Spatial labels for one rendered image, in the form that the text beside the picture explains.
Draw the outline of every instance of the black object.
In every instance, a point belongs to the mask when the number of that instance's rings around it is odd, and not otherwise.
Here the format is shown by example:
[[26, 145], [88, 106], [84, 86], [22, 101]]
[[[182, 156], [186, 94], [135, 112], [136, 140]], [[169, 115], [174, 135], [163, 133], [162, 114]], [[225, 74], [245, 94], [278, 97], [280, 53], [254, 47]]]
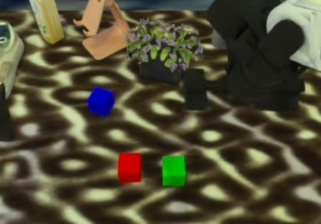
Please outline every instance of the black object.
[[16, 140], [15, 129], [11, 121], [6, 90], [4, 84], [0, 84], [0, 142], [12, 142]]
[[178, 67], [173, 72], [157, 57], [139, 65], [142, 78], [177, 85], [182, 78], [182, 69]]
[[[204, 82], [204, 89], [226, 89], [243, 103], [272, 111], [291, 111], [298, 107], [298, 96], [304, 91], [299, 75], [305, 67], [290, 61], [290, 56], [304, 43], [304, 34], [296, 23], [285, 20], [267, 34], [265, 24], [270, 11], [280, 0], [215, 0], [208, 9], [213, 28], [227, 46], [226, 77]], [[188, 109], [204, 109], [198, 104], [191, 78], [184, 78]]]

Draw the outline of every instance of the brown patterned surface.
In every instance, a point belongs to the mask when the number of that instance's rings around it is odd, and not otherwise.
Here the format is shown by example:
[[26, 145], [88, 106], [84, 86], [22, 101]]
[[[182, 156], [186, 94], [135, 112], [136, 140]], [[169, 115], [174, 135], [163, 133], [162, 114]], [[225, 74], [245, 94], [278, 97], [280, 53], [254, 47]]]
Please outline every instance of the brown patterned surface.
[[[224, 52], [210, 45], [202, 12], [127, 12], [192, 24], [207, 78], [224, 74]], [[23, 39], [10, 99], [19, 142], [0, 153], [1, 224], [320, 224], [320, 74], [308, 72], [300, 111], [275, 114], [211, 94], [211, 109], [188, 112], [180, 89], [140, 80], [135, 60], [121, 51], [94, 61], [81, 29], [61, 13], [66, 38], [50, 46], [30, 12], [0, 12]], [[110, 26], [105, 14], [103, 27]], [[107, 118], [90, 114], [95, 85], [111, 89]], [[141, 183], [119, 184], [117, 153], [142, 153]], [[182, 154], [185, 187], [165, 188], [162, 155]]]

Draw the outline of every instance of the bottle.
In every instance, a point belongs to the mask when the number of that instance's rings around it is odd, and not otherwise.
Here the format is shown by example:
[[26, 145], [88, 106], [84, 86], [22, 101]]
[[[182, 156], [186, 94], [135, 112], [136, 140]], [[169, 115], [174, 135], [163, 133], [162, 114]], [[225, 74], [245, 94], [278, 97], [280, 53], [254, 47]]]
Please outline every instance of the bottle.
[[40, 33], [49, 43], [55, 44], [64, 38], [55, 0], [29, 0]]

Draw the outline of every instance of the plant pot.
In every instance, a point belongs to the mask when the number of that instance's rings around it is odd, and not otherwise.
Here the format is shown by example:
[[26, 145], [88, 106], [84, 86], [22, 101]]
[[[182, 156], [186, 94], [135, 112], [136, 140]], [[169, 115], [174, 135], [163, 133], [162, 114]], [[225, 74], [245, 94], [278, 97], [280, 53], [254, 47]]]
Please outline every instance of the plant pot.
[[181, 68], [177, 68], [172, 72], [158, 57], [155, 60], [150, 59], [148, 62], [142, 62], [139, 65], [139, 74], [142, 78], [173, 85], [177, 85], [180, 82], [182, 72]]

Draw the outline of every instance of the cube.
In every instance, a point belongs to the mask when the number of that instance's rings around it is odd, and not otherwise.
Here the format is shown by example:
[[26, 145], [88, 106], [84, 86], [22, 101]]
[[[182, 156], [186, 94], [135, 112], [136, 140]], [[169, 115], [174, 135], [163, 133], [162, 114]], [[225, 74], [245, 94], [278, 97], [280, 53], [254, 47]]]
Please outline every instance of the cube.
[[163, 186], [184, 186], [186, 179], [184, 156], [162, 157]]
[[107, 117], [115, 104], [114, 93], [102, 87], [95, 87], [87, 99], [89, 111]]
[[140, 182], [141, 155], [140, 153], [118, 154], [118, 180], [119, 182]]

